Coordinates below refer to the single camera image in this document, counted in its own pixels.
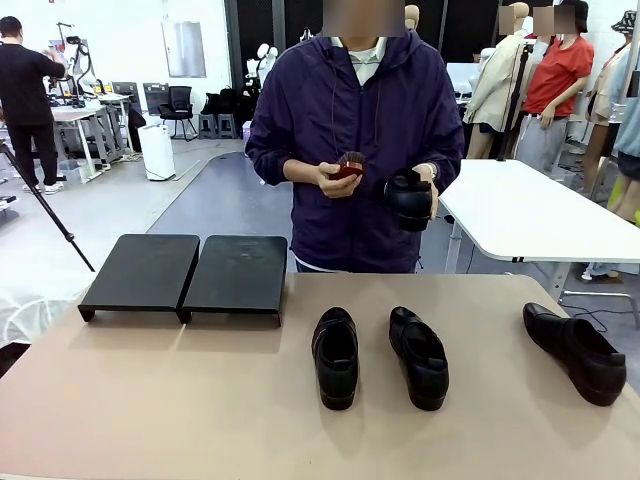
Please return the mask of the person's right hand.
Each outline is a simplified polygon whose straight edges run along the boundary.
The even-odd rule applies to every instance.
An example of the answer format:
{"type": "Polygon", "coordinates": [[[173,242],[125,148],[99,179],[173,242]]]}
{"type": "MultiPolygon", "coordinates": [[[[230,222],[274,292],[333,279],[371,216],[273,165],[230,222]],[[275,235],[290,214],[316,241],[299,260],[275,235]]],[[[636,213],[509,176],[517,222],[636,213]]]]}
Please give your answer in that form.
{"type": "Polygon", "coordinates": [[[352,196],[361,182],[361,176],[355,174],[341,179],[334,179],[334,176],[341,170],[339,164],[322,162],[317,166],[317,169],[317,185],[324,195],[330,199],[352,196]]]}

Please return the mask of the person's left hand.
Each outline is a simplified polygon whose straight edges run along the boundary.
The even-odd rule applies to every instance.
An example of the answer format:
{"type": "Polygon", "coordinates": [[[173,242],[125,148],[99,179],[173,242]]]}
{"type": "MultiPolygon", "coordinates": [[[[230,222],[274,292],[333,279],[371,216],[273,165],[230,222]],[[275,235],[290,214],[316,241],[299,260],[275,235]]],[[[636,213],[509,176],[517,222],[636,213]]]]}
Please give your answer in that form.
{"type": "Polygon", "coordinates": [[[422,163],[416,165],[413,170],[419,174],[420,179],[423,182],[427,182],[431,189],[431,211],[430,211],[430,219],[433,220],[437,217],[438,210],[438,197],[439,192],[437,186],[435,184],[435,180],[437,177],[437,167],[432,163],[422,163]]]}

